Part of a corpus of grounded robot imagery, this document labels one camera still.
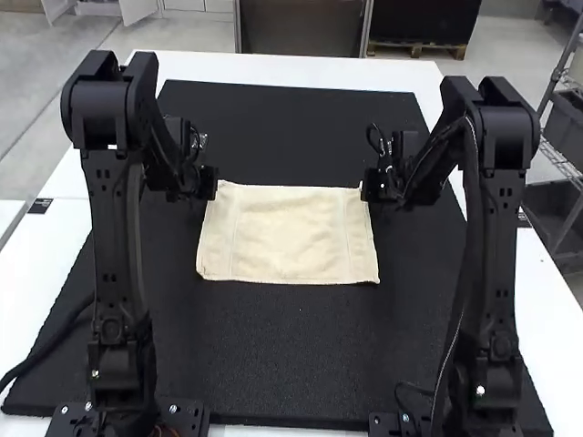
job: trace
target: black mat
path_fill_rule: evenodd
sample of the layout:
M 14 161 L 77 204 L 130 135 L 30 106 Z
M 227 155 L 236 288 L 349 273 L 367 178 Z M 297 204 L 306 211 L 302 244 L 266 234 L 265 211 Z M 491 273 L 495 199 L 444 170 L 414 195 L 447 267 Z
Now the black mat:
M 160 105 L 196 120 L 209 164 L 240 183 L 356 187 L 374 161 L 368 123 L 427 136 L 410 94 L 168 82 Z M 395 410 L 397 381 L 433 386 L 464 241 L 449 186 L 432 208 L 372 208 L 380 286 L 205 281 L 194 269 L 204 206 L 147 192 L 141 212 L 159 394 L 201 399 L 215 422 L 365 429 L 369 412 Z M 91 290 L 92 263 L 89 237 L 38 344 Z M 88 333 L 86 318 L 4 411 L 84 400 Z M 520 422 L 526 436 L 551 435 L 528 377 Z

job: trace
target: cloth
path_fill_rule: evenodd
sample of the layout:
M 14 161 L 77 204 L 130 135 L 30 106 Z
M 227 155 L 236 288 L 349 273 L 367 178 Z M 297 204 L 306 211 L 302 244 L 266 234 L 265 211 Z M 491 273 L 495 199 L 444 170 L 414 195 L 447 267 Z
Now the cloth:
M 358 188 L 221 180 L 205 212 L 196 264 L 209 280 L 380 282 L 368 204 Z

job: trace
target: white towel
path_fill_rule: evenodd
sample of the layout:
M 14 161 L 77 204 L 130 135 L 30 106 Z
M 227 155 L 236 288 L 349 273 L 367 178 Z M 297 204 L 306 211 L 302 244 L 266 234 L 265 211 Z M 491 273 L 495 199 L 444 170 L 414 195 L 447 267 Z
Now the white towel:
M 358 188 L 221 180 L 202 224 L 197 272 L 210 280 L 378 284 L 368 204 Z

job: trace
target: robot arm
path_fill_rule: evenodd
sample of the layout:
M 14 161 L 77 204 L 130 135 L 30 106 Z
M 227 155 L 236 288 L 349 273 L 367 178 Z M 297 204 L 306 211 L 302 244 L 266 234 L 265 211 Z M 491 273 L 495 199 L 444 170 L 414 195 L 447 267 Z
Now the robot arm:
M 515 426 L 521 398 L 517 214 L 540 129 L 534 110 L 504 78 L 487 77 L 476 91 L 464 77 L 446 77 L 441 93 L 443 114 L 412 158 L 404 151 L 416 149 L 416 133 L 393 132 L 389 142 L 378 127 L 369 127 L 369 141 L 375 130 L 380 134 L 379 159 L 365 172 L 362 197 L 405 209 L 433 205 L 455 167 L 464 171 L 466 243 L 437 373 L 431 435 L 488 430 L 498 436 Z M 447 389 L 452 409 L 443 426 Z
M 196 129 L 159 113 L 157 72 L 154 54 L 136 53 L 124 68 L 113 53 L 94 51 L 61 99 L 63 124 L 81 152 L 87 179 L 96 265 L 87 367 L 93 410 L 79 414 L 80 421 L 92 420 L 83 435 L 111 435 L 104 431 L 110 427 L 117 437 L 147 436 L 168 410 L 154 400 L 156 358 L 138 214 L 144 184 L 165 191 L 170 201 L 210 200 L 217 189 L 217 170 L 199 163 Z M 501 78 L 485 79 L 478 92 L 465 78 L 447 77 L 441 91 L 444 112 L 421 151 L 412 158 L 404 154 L 417 150 L 415 132 L 381 139 L 362 196 L 405 209 L 432 205 L 455 166 L 464 171 L 466 245 L 428 426 L 432 437 L 497 437 L 515 424 L 521 396 L 514 320 L 517 212 L 538 145 L 538 121 Z M 442 426 L 446 391 L 452 409 Z M 170 405 L 174 428 L 183 437 L 205 435 L 209 412 L 200 402 L 180 405 L 185 407 Z M 61 427 L 81 423 L 60 420 L 51 422 L 47 435 L 66 435 L 70 430 Z
M 152 53 L 136 53 L 120 68 L 112 52 L 92 51 L 61 97 L 63 125 L 81 152 L 93 223 L 96 303 L 87 380 L 99 426 L 111 426 L 117 437 L 148 436 L 159 420 L 141 271 L 138 205 L 144 184 L 165 191 L 170 201 L 212 200 L 217 189 L 218 171 L 198 162 L 196 129 L 160 114 L 157 75 Z M 200 428 L 194 432 L 189 424 L 180 435 L 199 435 Z

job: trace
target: wooden pallet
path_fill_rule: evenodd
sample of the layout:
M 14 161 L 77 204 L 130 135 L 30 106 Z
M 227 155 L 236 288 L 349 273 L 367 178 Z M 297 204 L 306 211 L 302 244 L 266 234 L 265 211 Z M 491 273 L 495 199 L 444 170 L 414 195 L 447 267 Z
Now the wooden pallet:
M 376 50 L 384 47 L 406 48 L 410 51 L 411 57 L 414 59 L 421 57 L 421 53 L 424 48 L 439 48 L 447 50 L 455 60 L 463 61 L 465 59 L 465 50 L 467 49 L 467 44 L 453 46 L 435 43 L 388 43 L 384 41 L 369 41 L 368 47 L 366 48 L 366 55 L 376 56 Z

